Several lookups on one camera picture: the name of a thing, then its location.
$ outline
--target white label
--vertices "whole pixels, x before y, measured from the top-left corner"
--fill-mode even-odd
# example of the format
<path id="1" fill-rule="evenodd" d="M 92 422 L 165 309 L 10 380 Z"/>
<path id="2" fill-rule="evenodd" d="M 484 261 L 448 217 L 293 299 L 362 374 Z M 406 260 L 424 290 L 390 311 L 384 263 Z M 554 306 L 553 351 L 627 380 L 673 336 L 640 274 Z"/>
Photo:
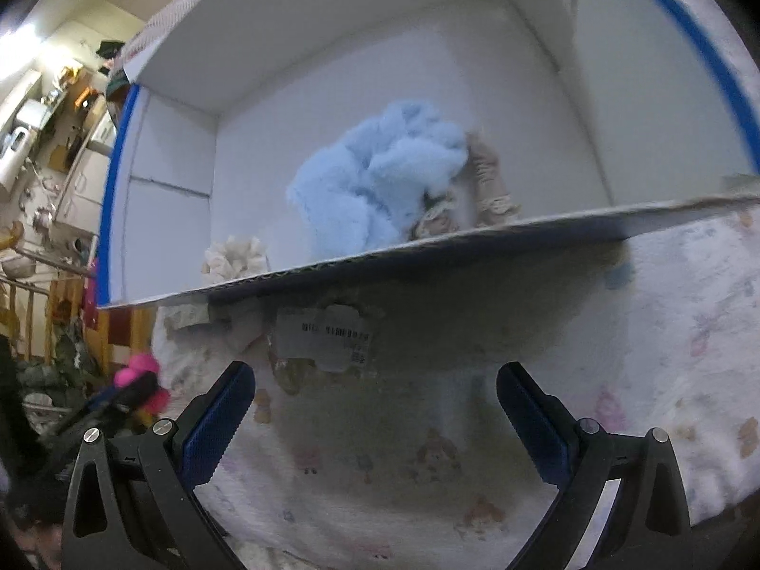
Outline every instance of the white label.
<path id="1" fill-rule="evenodd" d="M 370 325 L 351 306 L 277 311 L 277 357 L 308 358 L 322 371 L 341 373 L 366 365 L 371 338 Z"/>

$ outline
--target pink object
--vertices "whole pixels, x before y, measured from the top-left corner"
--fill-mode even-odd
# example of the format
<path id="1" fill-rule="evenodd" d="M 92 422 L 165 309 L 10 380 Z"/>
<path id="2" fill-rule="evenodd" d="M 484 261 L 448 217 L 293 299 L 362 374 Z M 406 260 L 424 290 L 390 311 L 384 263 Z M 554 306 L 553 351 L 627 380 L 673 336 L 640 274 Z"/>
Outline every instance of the pink object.
<path id="1" fill-rule="evenodd" d="M 156 373 L 156 375 L 158 375 L 158 370 L 161 368 L 158 361 L 149 353 L 134 354 L 134 356 L 129 358 L 129 364 L 127 366 L 133 371 L 139 371 L 141 373 L 150 371 L 151 373 Z"/>
<path id="2" fill-rule="evenodd" d="M 113 376 L 113 384 L 117 388 L 124 388 L 124 386 L 128 386 L 132 381 L 142 375 L 142 372 L 143 371 L 135 371 L 134 369 L 125 366 L 123 369 L 119 369 L 119 371 Z"/>
<path id="3" fill-rule="evenodd" d="M 166 409 L 166 405 L 169 404 L 170 394 L 166 388 L 159 388 L 148 402 L 142 407 L 147 413 L 152 416 L 157 416 L 159 413 Z"/>

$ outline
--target blue plush item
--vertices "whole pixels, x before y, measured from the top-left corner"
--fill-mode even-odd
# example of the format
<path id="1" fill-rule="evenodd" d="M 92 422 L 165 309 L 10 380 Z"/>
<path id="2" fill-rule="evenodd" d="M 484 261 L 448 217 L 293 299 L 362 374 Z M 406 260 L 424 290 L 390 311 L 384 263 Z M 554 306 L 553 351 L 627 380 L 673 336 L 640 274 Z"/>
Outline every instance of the blue plush item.
<path id="1" fill-rule="evenodd" d="M 307 160 L 287 189 L 316 260 L 399 244 L 465 166 L 465 132 L 426 102 L 389 105 Z"/>

